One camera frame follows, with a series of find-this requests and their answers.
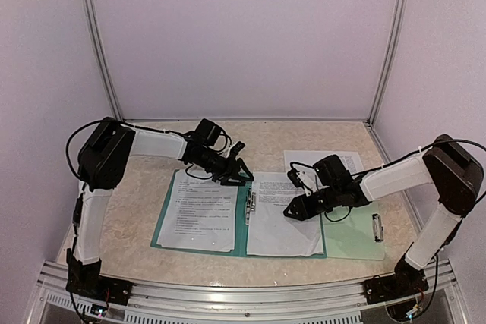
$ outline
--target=metal clip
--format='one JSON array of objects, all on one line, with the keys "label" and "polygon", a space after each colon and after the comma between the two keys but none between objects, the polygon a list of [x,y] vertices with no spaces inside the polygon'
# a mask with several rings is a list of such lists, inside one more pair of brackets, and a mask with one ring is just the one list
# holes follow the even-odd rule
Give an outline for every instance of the metal clip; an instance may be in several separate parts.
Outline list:
[{"label": "metal clip", "polygon": [[381,224],[380,214],[373,214],[373,234],[375,242],[383,242],[383,225]]},{"label": "metal clip", "polygon": [[245,224],[250,225],[250,212],[255,211],[255,193],[251,191],[251,186],[248,188],[248,194],[246,196],[246,208],[245,208]]}]

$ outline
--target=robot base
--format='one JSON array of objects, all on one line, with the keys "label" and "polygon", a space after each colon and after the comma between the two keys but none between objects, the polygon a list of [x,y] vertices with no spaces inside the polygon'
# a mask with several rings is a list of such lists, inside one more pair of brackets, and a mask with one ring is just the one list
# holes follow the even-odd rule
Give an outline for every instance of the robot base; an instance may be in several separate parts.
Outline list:
[{"label": "robot base", "polygon": [[396,275],[389,275],[378,278],[370,278],[363,282],[364,294],[368,304],[377,304],[384,301],[400,299],[402,297],[420,294],[428,290],[427,279],[419,279],[413,285],[400,287]]},{"label": "robot base", "polygon": [[79,288],[73,282],[68,281],[66,291],[90,299],[126,306],[132,287],[133,284],[127,280],[99,276],[98,283],[92,290]]}]

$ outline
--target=white arm segment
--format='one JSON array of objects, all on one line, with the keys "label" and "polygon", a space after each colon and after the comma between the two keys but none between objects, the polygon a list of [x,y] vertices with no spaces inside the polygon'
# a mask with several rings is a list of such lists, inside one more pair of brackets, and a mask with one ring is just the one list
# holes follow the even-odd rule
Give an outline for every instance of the white arm segment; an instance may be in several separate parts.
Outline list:
[{"label": "white arm segment", "polygon": [[181,159],[188,143],[177,134],[135,130],[130,156],[159,156]]},{"label": "white arm segment", "polygon": [[407,250],[405,261],[414,269],[423,269],[461,221],[461,216],[452,214],[439,204]]},{"label": "white arm segment", "polygon": [[310,196],[313,192],[317,191],[317,185],[315,180],[312,178],[309,178],[305,172],[303,171],[297,171],[297,176],[300,178],[302,183],[304,184],[304,192],[306,196]]},{"label": "white arm segment", "polygon": [[425,152],[418,153],[395,165],[366,175],[359,185],[366,199],[375,201],[410,187],[432,184],[431,174],[428,173],[422,159],[424,154]]},{"label": "white arm segment", "polygon": [[113,190],[96,189],[90,191],[83,181],[79,183],[80,193],[83,194],[83,210],[77,230],[77,243],[74,257],[84,265],[99,260],[99,239],[105,218],[105,210]]},{"label": "white arm segment", "polygon": [[[159,156],[168,159],[180,159],[184,155],[187,142],[177,134],[162,134],[152,131],[135,130],[135,138],[130,156]],[[108,200],[113,190],[95,189],[90,191],[85,183],[80,182],[83,196],[83,209],[78,229],[74,257],[84,265],[99,260],[99,240]]]},{"label": "white arm segment", "polygon": [[[418,153],[366,175],[359,186],[368,201],[379,200],[410,187],[432,184],[432,177],[422,159],[424,154]],[[452,214],[440,204],[407,250],[405,261],[415,269],[423,269],[461,220],[459,215]]]}]

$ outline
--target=clipboard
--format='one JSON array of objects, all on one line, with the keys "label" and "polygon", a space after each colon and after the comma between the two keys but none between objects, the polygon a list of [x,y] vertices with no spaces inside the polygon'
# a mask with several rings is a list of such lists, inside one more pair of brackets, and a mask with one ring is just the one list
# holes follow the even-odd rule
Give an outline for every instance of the clipboard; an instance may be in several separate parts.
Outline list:
[{"label": "clipboard", "polygon": [[[162,247],[157,243],[157,239],[160,234],[160,229],[164,218],[167,213],[167,208],[170,204],[170,198],[172,195],[172,188],[174,185],[175,173],[172,176],[169,189],[167,190],[162,209],[159,214],[159,218],[156,223],[155,231],[153,233],[150,246],[152,248],[159,248],[164,250],[177,250],[181,252],[211,254],[217,256],[230,256],[230,257],[251,257],[251,258],[266,258],[266,256],[247,255],[246,247],[248,242],[248,223],[250,214],[253,209],[258,209],[252,199],[251,184],[247,183],[245,186],[238,187],[238,195],[236,199],[235,207],[235,249],[229,252],[212,252],[208,250],[189,250],[182,248],[167,248]],[[368,206],[364,206],[359,209],[353,209],[350,216],[345,221],[339,223],[326,222],[326,219],[320,217],[321,233],[323,235],[323,253],[314,254],[312,256],[282,256],[279,258],[296,258],[296,259],[323,259],[327,257],[333,258],[349,258],[349,259],[361,259],[361,260],[382,260],[384,258],[383,237],[380,236],[377,239],[376,228],[377,219],[379,216],[377,211],[378,207],[376,203],[372,203]],[[335,212],[328,214],[333,219],[334,214],[339,216],[341,212],[336,210]]]}]

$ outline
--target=vent grille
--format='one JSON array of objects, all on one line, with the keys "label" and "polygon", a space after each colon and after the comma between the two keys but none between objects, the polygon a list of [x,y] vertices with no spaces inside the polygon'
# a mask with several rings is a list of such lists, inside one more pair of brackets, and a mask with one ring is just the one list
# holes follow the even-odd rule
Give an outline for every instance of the vent grille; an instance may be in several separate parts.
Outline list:
[{"label": "vent grille", "polygon": [[[91,303],[83,299],[75,300],[79,311],[90,312]],[[71,298],[67,294],[58,292],[49,292],[47,295],[47,302],[56,305],[57,307],[64,307],[65,309],[74,310]],[[220,324],[222,321],[218,320],[186,320],[174,319],[166,316],[155,316],[141,313],[139,311],[125,310],[125,317],[123,322],[130,324]],[[276,324],[277,322],[259,322],[260,324]],[[282,320],[278,324],[363,324],[361,321],[361,313],[347,313],[334,316],[322,316],[312,320]]]},{"label": "vent grille", "polygon": [[[49,294],[47,295],[47,302],[56,305],[58,307],[64,307],[69,310],[74,310],[73,303],[71,302],[71,298],[63,294],[58,294],[56,292],[49,292]],[[87,313],[89,313],[89,308],[90,308],[89,303],[84,302],[83,300],[76,301],[76,299],[74,299],[74,302],[76,302],[77,309],[80,312],[83,312],[84,310]]]},{"label": "vent grille", "polygon": [[[173,319],[173,318],[164,318],[161,316],[152,316],[146,315],[143,313],[137,313],[134,311],[125,311],[125,322],[129,322],[131,324],[209,324],[214,323],[217,324],[220,321],[193,321],[193,320],[180,320],[180,319]],[[285,320],[279,321],[279,324],[362,324],[361,321],[361,313],[347,313],[338,316],[322,316],[321,318],[316,318],[313,320],[304,320],[304,321],[293,321],[293,320]]]}]

